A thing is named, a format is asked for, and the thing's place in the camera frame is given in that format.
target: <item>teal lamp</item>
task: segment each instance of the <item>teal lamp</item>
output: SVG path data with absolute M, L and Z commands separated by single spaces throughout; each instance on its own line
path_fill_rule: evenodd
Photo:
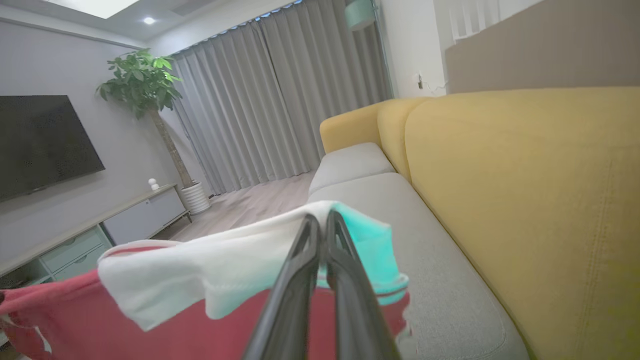
M 358 31 L 376 22 L 376 9 L 371 0 L 353 0 L 344 10 L 347 26 L 351 31 Z

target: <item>curtain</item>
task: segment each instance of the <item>curtain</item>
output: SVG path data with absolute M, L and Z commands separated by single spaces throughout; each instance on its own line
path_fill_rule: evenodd
M 317 168 L 320 123 L 390 98 L 376 26 L 351 32 L 345 0 L 304 0 L 260 22 L 289 115 Z
M 215 194 L 311 170 L 256 27 L 175 56 L 176 110 Z
M 216 194 L 315 169 L 320 123 L 390 97 L 377 28 L 304 0 L 176 54 L 176 110 Z

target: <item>tree trunk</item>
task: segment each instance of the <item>tree trunk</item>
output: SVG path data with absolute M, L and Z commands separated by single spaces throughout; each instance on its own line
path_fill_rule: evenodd
M 167 150 L 169 150 L 169 154 L 171 154 L 171 159 L 173 160 L 173 164 L 175 168 L 178 170 L 178 174 L 180 174 L 180 180 L 182 180 L 182 185 L 185 188 L 190 188 L 194 185 L 189 172 L 187 171 L 187 167 L 184 166 L 184 162 L 178 153 L 178 149 L 175 148 L 175 144 L 173 143 L 173 139 L 169 135 L 169 132 L 166 130 L 166 126 L 164 121 L 160 117 L 160 114 L 157 110 L 149 109 L 147 113 L 154 119 L 154 124 L 156 125 L 158 131 L 160 132 L 160 136 L 162 136 L 162 140 L 164 141 L 164 145 Z

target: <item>small white figurine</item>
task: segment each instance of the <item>small white figurine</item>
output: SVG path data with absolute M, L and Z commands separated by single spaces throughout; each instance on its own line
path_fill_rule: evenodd
M 149 179 L 149 185 L 151 185 L 151 190 L 153 191 L 160 189 L 160 185 L 158 185 L 158 182 L 155 179 Z

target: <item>wall-mounted tv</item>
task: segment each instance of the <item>wall-mounted tv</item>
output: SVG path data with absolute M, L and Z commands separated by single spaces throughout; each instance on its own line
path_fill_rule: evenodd
M 101 170 L 67 96 L 0 96 L 0 201 Z

